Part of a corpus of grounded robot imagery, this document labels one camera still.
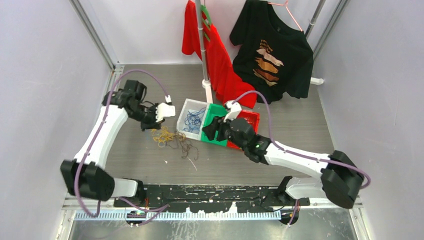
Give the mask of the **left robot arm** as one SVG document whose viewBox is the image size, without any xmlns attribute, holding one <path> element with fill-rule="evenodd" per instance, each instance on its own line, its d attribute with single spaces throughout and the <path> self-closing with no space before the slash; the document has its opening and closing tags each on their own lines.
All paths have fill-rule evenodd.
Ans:
<svg viewBox="0 0 424 240">
<path fill-rule="evenodd" d="M 165 101 L 145 106 L 147 87 L 137 80 L 127 80 L 123 88 L 109 91 L 101 103 L 100 115 L 81 150 L 72 160 L 65 159 L 60 172 L 67 191 L 81 198 L 107 201 L 124 197 L 133 206 L 141 206 L 147 197 L 141 180 L 112 177 L 105 171 L 110 149 L 128 119 L 140 122 L 142 131 L 160 129 L 166 117 L 175 115 L 171 96 Z"/>
</svg>

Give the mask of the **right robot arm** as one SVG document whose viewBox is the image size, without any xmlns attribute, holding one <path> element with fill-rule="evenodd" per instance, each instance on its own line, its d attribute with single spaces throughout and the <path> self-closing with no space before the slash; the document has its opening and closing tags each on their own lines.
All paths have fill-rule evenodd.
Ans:
<svg viewBox="0 0 424 240">
<path fill-rule="evenodd" d="M 277 198 L 286 206 L 305 198 L 327 198 L 338 207 L 351 209 L 366 178 L 342 151 L 325 154 L 285 146 L 256 133 L 243 118 L 224 120 L 222 116 L 215 116 L 202 132 L 209 140 L 232 142 L 255 163 L 305 174 L 305 178 L 285 176 L 281 181 Z"/>
</svg>

